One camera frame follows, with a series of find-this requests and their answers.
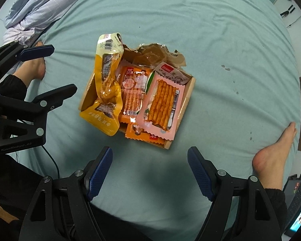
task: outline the bed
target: bed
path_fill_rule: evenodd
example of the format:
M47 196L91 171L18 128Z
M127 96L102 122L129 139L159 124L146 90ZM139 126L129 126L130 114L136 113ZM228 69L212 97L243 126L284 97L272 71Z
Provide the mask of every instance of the bed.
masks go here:
M169 150L109 137L79 117L78 105L93 71L98 37L120 32L130 48L165 44L186 58L197 78ZM53 44L43 81L27 95L74 83L77 93L50 112L45 147L62 177L83 169L110 146L114 161L100 194L100 209L132 222L154 241L193 240L210 207L187 163L197 146L217 169L235 177L253 173L252 159L276 142L291 121L301 124L299 77L290 36L269 0L78 0L40 38ZM289 176L296 136L285 166ZM18 152L19 162L56 178L41 147ZM236 212L233 202L227 228Z

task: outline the silver bolt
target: silver bolt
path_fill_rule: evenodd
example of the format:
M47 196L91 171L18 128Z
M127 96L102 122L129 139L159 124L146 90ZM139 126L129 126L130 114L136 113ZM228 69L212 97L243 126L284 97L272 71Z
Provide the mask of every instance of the silver bolt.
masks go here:
M257 177L252 176L252 177L250 177L250 180L252 180L253 182L257 182Z
M38 136L42 136L42 135L44 134L44 130L43 130L42 128L37 128L36 134L37 134Z
M218 170L217 173L222 177L226 175L225 170L222 170L222 169Z
M75 176L80 177L84 172L82 170L76 170L75 171Z
M47 182L49 182L49 181L50 181L50 179L51 179L51 177L50 177L50 176L45 176L45 177L44 177L44 182L45 182L45 183L47 183Z
M42 100L42 101L40 102L40 106L41 106L41 107L47 106L47 102L46 102L45 100Z

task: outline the human foot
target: human foot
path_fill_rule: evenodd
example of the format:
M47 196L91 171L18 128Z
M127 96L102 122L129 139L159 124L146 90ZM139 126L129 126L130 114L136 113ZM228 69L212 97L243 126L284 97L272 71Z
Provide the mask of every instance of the human foot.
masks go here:
M264 188L282 189L285 161L296 134L295 122L291 122L276 143L254 156L252 165Z
M38 42L35 46L42 46L42 42ZM30 82L34 79L42 80L46 74L46 64L44 58L33 59L24 62L14 73L28 88Z

